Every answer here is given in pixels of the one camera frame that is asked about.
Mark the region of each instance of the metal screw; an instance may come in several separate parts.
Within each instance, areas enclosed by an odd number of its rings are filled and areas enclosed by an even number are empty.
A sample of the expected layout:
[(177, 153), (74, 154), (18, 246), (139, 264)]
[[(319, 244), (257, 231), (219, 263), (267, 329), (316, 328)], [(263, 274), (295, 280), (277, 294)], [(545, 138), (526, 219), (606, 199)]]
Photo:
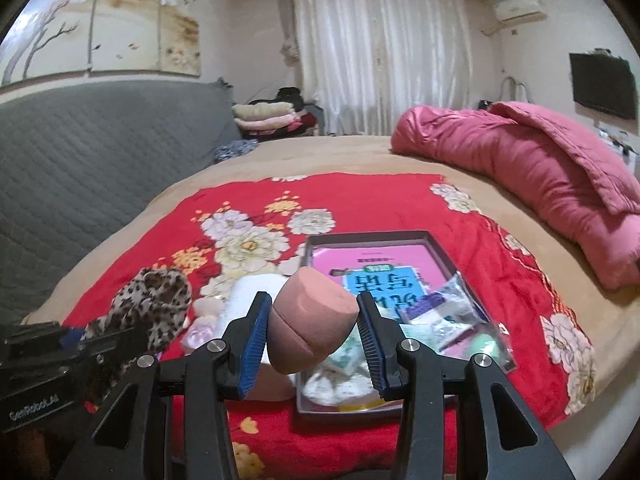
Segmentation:
[(140, 367), (140, 368), (149, 368), (153, 363), (156, 362), (156, 358), (153, 357), (152, 355), (141, 355), (138, 360), (136, 361), (136, 364)]
[(405, 339), (400, 343), (402, 349), (407, 352), (415, 352), (418, 348), (420, 348), (420, 342), (415, 339)]
[(474, 355), (474, 361), (482, 368), (487, 368), (492, 363), (492, 359), (487, 354)]
[(226, 343), (222, 339), (214, 339), (207, 343), (209, 352), (222, 352), (226, 348)]

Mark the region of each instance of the air conditioner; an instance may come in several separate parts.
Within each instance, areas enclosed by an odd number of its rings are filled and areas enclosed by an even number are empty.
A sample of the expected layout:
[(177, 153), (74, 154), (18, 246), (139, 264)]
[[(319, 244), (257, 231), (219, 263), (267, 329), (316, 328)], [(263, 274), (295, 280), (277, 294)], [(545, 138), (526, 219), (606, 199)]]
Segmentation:
[(539, 22), (546, 18), (540, 0), (501, 0), (494, 4), (495, 17), (504, 27)]

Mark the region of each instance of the green object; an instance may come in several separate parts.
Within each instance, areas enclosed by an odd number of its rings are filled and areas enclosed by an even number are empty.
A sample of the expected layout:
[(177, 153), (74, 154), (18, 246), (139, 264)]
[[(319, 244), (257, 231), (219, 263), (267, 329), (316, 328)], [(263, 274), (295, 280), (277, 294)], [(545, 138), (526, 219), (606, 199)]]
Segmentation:
[(497, 361), (500, 360), (498, 343), (488, 334), (479, 333), (469, 343), (469, 355), (479, 353), (487, 354)]
[(391, 272), (394, 266), (391, 264), (365, 265), (362, 267), (365, 272)]

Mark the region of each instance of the open box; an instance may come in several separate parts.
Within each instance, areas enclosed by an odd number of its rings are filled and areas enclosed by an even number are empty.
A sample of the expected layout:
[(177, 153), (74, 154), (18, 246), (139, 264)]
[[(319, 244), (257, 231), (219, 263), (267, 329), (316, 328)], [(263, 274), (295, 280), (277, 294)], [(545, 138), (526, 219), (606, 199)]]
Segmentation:
[[(453, 278), (463, 288), (473, 310), (482, 320), (474, 329), (473, 336), (483, 334), (495, 341), (497, 360), (502, 368), (505, 372), (515, 368), (504, 338), (506, 331), (491, 321), (455, 264), (427, 231), (313, 235), (307, 239), (302, 264), (322, 272), (354, 294), (368, 290), (378, 306), (389, 309), (389, 312), (400, 312), (400, 309), (415, 304), (420, 296), (441, 290)], [(441, 353), (450, 355), (446, 350)], [(304, 387), (315, 371), (313, 368), (296, 376), (296, 406), (303, 415), (324, 415), (323, 418), (328, 420), (371, 420), (401, 413), (401, 401), (384, 402), (373, 396), (363, 402), (340, 403), (337, 406), (312, 402), (305, 396)]]

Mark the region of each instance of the pink makeup sponge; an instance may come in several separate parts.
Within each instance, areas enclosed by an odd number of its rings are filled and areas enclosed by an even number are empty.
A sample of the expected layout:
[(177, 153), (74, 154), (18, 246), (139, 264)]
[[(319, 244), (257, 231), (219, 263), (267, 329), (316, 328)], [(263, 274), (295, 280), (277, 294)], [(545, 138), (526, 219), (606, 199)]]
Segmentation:
[(308, 370), (335, 352), (358, 317), (353, 294), (311, 267), (284, 284), (269, 315), (267, 351), (281, 374)]

